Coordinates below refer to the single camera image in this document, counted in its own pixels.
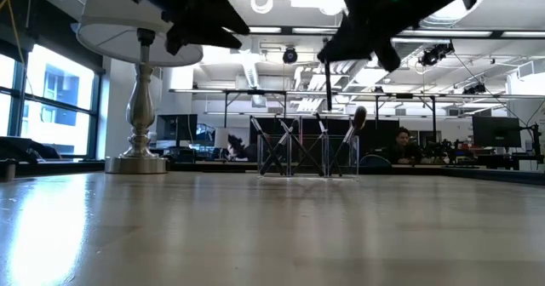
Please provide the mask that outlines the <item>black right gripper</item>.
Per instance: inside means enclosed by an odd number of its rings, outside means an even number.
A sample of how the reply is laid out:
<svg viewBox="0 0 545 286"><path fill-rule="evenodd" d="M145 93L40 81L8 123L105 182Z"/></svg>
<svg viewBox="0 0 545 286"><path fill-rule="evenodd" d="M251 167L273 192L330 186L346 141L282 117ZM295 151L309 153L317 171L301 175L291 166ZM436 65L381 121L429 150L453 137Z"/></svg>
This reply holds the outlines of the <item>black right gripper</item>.
<svg viewBox="0 0 545 286"><path fill-rule="evenodd" d="M377 4L374 8L362 4L347 6L347 36L364 41L324 38L317 58L322 63L369 59L371 42L386 40L377 44L375 54L384 70L394 72L401 60L388 39L408 27L408 4Z"/></svg>

